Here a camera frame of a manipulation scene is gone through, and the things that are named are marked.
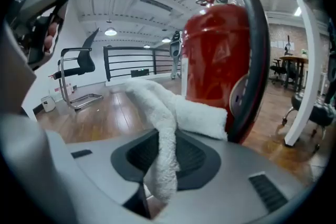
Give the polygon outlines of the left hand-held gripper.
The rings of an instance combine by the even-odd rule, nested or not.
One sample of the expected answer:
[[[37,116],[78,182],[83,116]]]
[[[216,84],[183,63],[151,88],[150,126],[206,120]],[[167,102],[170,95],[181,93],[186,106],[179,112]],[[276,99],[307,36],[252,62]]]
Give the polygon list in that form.
[[[69,0],[15,0],[1,23],[1,112],[18,113],[35,71],[53,51],[45,48],[52,23],[62,26]]]

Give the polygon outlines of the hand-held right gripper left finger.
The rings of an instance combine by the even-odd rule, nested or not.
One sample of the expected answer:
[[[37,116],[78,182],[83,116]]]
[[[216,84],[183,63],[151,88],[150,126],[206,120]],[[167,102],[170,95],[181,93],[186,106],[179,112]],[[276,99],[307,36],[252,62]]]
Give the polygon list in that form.
[[[150,222],[144,192],[118,175],[109,146],[67,145],[26,116],[3,114],[1,156],[30,222]]]

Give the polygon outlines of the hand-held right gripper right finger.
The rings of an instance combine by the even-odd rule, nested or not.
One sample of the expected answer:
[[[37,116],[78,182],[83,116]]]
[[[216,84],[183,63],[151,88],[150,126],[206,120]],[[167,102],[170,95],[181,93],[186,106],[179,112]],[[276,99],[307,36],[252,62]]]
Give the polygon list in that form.
[[[304,186],[253,150],[184,132],[210,152],[192,182],[216,174],[198,189],[181,190],[158,214],[158,223],[281,223],[302,201]]]

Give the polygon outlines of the person's left hand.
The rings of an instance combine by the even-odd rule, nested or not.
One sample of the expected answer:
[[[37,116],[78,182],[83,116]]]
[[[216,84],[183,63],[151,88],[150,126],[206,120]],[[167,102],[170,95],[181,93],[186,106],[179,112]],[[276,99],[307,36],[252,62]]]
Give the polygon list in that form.
[[[45,52],[50,52],[50,48],[52,47],[53,38],[56,34],[57,27],[58,27],[58,24],[56,22],[51,23],[48,27],[47,36],[44,40],[44,51]]]

